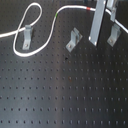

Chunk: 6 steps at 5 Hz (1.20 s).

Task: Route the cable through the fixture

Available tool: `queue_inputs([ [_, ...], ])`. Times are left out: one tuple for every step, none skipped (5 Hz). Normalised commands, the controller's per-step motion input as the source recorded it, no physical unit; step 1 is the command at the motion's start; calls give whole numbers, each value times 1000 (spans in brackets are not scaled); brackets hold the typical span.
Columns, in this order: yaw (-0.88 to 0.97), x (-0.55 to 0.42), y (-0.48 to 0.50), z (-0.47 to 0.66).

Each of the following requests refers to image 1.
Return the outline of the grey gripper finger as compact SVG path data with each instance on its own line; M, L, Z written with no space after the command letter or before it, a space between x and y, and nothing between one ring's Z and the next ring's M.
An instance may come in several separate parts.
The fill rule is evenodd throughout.
M117 10L117 0L107 0L107 9L110 12L110 20L115 21L116 10Z

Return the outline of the long grey gripper finger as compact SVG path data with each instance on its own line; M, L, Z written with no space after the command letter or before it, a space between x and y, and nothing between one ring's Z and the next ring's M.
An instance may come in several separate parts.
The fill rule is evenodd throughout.
M97 42L98 42L98 37L99 37L102 19L105 11L106 1L107 0L97 0L96 10L94 13L91 31L89 35L89 41L93 45L97 45Z

